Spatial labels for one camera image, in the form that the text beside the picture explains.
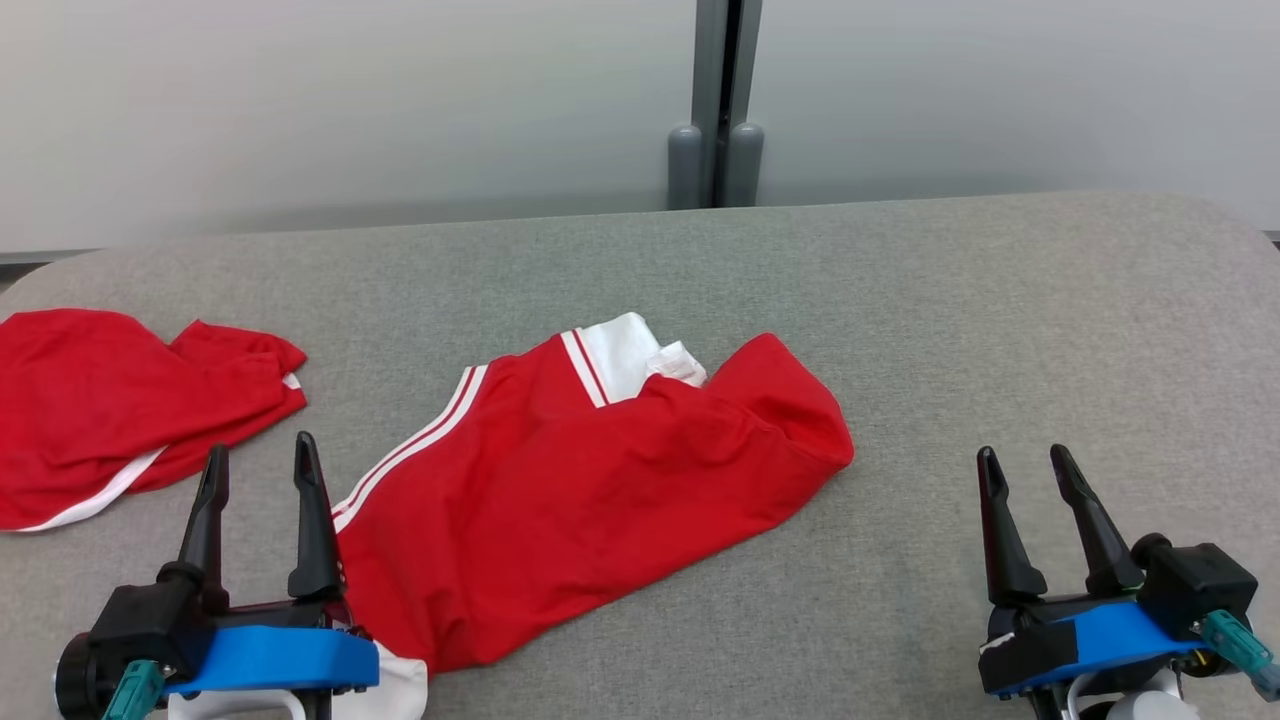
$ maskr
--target red cloth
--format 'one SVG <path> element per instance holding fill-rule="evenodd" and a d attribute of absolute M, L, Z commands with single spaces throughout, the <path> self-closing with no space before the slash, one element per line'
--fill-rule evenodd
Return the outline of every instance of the red cloth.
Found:
<path fill-rule="evenodd" d="M 468 369 L 335 506 L 347 600 L 393 653 L 494 662 L 777 527 L 852 461 L 836 400 L 772 334 L 703 388 L 653 375 L 600 407 L 576 334 Z"/>
<path fill-rule="evenodd" d="M 284 383 L 305 360 L 278 337 L 198 320 L 165 345 L 119 313 L 13 315 L 0 323 L 0 529 L 83 519 L 113 479 L 142 492 L 200 471 L 215 443 L 306 405 Z"/>

